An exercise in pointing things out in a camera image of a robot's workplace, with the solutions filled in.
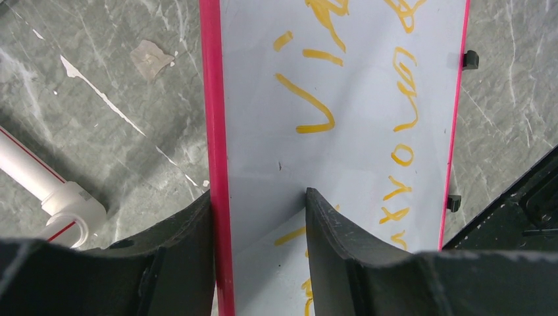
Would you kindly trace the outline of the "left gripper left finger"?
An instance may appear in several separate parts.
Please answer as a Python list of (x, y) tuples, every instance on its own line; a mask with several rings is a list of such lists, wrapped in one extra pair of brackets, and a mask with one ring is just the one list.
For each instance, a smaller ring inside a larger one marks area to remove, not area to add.
[(210, 315), (215, 291), (209, 193), (105, 249), (1, 241), (2, 315)]

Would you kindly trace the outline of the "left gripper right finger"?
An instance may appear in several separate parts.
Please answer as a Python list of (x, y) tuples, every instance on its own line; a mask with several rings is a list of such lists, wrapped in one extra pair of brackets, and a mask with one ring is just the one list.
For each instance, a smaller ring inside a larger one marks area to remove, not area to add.
[(557, 254), (550, 251), (409, 253), (305, 194), (317, 315), (556, 315)]

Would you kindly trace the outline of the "red-framed whiteboard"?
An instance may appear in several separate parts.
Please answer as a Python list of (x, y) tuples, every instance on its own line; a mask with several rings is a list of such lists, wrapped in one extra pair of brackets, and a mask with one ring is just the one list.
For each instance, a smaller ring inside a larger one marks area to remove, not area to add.
[(201, 1), (220, 315), (316, 315), (305, 192), (440, 250), (468, 1)]

